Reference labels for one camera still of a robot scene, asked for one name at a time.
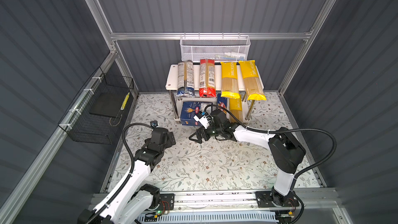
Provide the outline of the large blue Barilla box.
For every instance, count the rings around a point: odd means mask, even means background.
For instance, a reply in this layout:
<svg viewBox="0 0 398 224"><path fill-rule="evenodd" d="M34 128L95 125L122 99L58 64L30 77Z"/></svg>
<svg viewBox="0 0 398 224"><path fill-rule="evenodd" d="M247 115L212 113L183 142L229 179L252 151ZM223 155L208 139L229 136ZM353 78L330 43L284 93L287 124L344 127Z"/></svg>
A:
<svg viewBox="0 0 398 224"><path fill-rule="evenodd" d="M211 102L198 102L198 101L183 102L180 113L181 124L184 126L200 127L201 124L198 121L196 121L194 117L199 112L204 112L204 108L210 104Z"/></svg>

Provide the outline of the slim blue Barilla spaghetti box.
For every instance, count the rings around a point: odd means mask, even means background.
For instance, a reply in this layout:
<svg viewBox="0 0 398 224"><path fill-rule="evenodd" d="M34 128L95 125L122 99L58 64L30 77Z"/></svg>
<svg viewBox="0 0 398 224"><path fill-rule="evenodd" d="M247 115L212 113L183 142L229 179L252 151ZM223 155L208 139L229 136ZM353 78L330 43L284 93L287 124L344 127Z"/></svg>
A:
<svg viewBox="0 0 398 224"><path fill-rule="evenodd" d="M221 96L221 93L217 94L217 105L222 108L228 108L228 99Z"/></svg>

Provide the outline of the dark blue spaghetti bag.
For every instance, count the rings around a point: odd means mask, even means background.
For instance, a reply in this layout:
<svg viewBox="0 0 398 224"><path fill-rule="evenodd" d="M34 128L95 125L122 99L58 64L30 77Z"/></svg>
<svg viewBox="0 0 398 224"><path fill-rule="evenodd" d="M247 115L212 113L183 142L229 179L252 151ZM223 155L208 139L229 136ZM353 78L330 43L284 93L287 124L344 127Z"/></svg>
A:
<svg viewBox="0 0 398 224"><path fill-rule="evenodd" d="M194 69L191 60L178 63L177 96L194 97Z"/></svg>

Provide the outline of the yellow Pastatime spaghetti bag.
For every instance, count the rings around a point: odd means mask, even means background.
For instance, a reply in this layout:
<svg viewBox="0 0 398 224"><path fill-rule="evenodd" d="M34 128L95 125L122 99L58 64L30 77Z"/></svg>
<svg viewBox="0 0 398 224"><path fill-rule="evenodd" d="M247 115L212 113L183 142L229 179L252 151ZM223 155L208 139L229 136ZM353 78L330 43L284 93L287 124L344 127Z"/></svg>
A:
<svg viewBox="0 0 398 224"><path fill-rule="evenodd" d="M254 60L239 61L248 100L266 101L261 79Z"/></svg>
<svg viewBox="0 0 398 224"><path fill-rule="evenodd" d="M237 65L234 62L221 62L221 96L239 99Z"/></svg>

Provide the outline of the red spaghetti bag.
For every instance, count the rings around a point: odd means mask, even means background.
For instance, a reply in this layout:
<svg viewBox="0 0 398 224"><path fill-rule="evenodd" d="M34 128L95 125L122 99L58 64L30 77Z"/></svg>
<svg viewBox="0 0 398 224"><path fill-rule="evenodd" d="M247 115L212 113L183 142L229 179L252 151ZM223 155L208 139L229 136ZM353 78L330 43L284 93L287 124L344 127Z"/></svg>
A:
<svg viewBox="0 0 398 224"><path fill-rule="evenodd" d="M217 97L214 60L201 59L200 61L199 95L200 97Z"/></svg>

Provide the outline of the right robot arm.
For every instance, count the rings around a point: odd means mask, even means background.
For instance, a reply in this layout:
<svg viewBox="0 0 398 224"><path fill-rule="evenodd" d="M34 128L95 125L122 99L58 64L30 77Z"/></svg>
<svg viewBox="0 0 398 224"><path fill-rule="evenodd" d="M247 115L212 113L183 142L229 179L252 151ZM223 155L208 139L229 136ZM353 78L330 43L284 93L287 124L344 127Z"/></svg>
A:
<svg viewBox="0 0 398 224"><path fill-rule="evenodd" d="M221 110L210 114L199 112L194 115L194 120L201 127L189 136L191 141L202 143L220 136L227 141L255 144L269 150L277 166L276 181L270 193L271 201L275 206L284 206L294 199L295 174L306 151L289 129L280 128L275 133L253 129L238 120L231 122Z"/></svg>

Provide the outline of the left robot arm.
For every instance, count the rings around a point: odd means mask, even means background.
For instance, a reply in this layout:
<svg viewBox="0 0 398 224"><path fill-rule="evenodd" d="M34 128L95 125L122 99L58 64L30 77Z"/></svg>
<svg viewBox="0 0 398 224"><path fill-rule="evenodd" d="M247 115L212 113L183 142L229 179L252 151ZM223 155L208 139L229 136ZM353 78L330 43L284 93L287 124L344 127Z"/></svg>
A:
<svg viewBox="0 0 398 224"><path fill-rule="evenodd" d="M143 148L135 155L128 150L132 164L116 187L92 210L83 210L77 223L133 224L144 211L161 207L160 189L142 183L160 163L165 150L175 144L173 132L153 128Z"/></svg>

